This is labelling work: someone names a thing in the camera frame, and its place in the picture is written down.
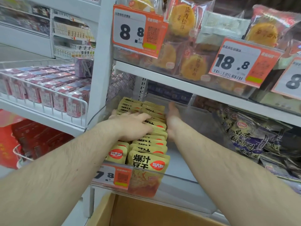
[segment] forearm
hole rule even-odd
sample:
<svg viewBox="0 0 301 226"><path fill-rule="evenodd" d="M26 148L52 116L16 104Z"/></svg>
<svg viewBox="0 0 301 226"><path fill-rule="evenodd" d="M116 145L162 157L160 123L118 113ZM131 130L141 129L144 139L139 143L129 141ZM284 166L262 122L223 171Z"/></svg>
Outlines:
<svg viewBox="0 0 301 226"><path fill-rule="evenodd" d="M1 225L61 226L116 141L111 121L101 122L0 180Z"/></svg>
<svg viewBox="0 0 301 226"><path fill-rule="evenodd" d="M299 225L301 198L253 161L180 121L175 143L194 177L232 226Z"/></svg>

